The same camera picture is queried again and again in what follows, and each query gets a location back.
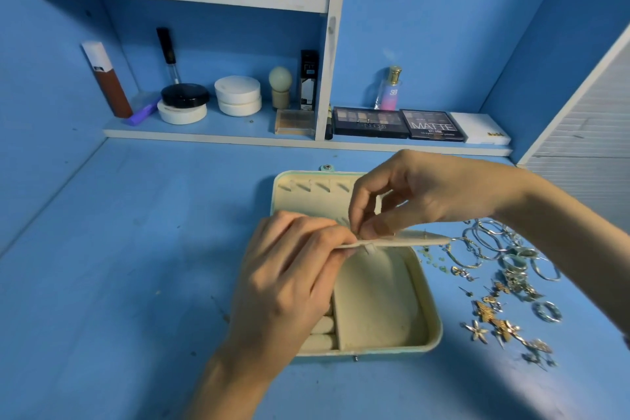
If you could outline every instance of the hand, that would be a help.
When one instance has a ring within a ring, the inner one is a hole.
[[[280,211],[261,221],[242,262],[224,346],[235,369],[271,382],[291,362],[328,310],[352,254],[335,248],[356,240],[325,218]]]
[[[355,183],[350,226],[374,239],[416,224],[493,217],[521,200],[527,174],[490,161],[401,150]],[[376,196],[385,193],[375,215]]]

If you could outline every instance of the perfume bottle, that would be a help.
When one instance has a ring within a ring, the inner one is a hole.
[[[398,90],[400,89],[400,73],[403,71],[399,66],[389,67],[389,75],[381,83],[379,94],[374,104],[376,110],[396,110],[398,102]]]

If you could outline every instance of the fingernail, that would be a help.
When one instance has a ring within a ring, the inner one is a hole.
[[[361,239],[376,239],[378,237],[378,234],[374,231],[374,226],[371,223],[361,226],[359,234]]]

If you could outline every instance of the black round compact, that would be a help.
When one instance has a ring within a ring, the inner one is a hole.
[[[162,101],[172,108],[195,108],[210,101],[210,92],[196,83],[178,83],[162,90]]]

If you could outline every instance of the gold bottle cap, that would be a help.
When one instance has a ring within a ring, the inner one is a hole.
[[[388,82],[390,85],[396,85],[398,83],[398,77],[400,76],[400,72],[402,71],[403,69],[396,65],[392,65],[391,67],[389,67]]]

